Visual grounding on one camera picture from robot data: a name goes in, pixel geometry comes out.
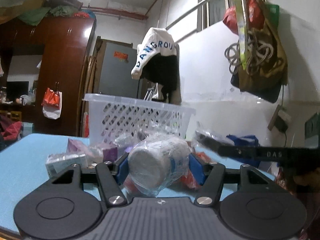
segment green container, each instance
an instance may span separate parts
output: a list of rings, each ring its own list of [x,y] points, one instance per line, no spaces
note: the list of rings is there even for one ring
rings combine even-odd
[[[278,28],[279,26],[279,15],[280,15],[280,6],[276,4],[266,4],[266,7],[270,13],[271,23]]]

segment white plastic basket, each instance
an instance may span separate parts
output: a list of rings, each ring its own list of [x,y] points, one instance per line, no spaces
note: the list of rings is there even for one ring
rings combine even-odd
[[[192,108],[100,94],[86,94],[89,102],[90,144],[111,142],[124,132],[159,127],[185,137]]]

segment red plastic bag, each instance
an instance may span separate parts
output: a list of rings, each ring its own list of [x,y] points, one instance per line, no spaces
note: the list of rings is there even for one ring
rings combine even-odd
[[[249,20],[249,28],[256,28],[258,30],[263,29],[264,15],[256,0],[247,0],[247,13]],[[238,35],[238,24],[236,17],[236,7],[230,7],[227,9],[223,23],[234,33]]]
[[[60,94],[58,91],[53,91],[47,88],[42,101],[42,106],[52,106],[56,109],[60,109]]]
[[[196,155],[206,163],[209,163],[211,159],[204,152],[197,152]],[[200,189],[201,186],[196,182],[190,170],[188,170],[187,176],[182,176],[180,181],[191,189]]]

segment blue table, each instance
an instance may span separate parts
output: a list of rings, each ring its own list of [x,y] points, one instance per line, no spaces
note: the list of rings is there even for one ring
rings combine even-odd
[[[67,149],[67,136],[30,134],[19,142],[0,153],[0,236],[5,238],[20,238],[18,229],[13,221],[15,205],[31,191],[48,180],[45,162],[49,154],[62,153]],[[89,144],[87,138],[72,138]],[[212,160],[224,164],[227,168],[239,169],[242,163],[229,158],[221,158],[217,154],[204,151]],[[85,191],[100,199],[97,188],[86,185]],[[228,184],[223,188],[221,199],[236,191],[236,185]],[[157,197],[189,196],[193,201],[196,192],[186,190],[179,184],[163,189]]]

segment yellow strap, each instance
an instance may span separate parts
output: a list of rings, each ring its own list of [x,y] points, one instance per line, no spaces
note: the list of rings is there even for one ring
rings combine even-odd
[[[239,45],[240,45],[240,59],[242,62],[242,67],[245,70],[248,58],[248,44],[247,44],[247,28],[244,20],[244,12],[242,8],[241,0],[235,0],[236,4],[236,17],[238,23],[238,33],[239,33]]]

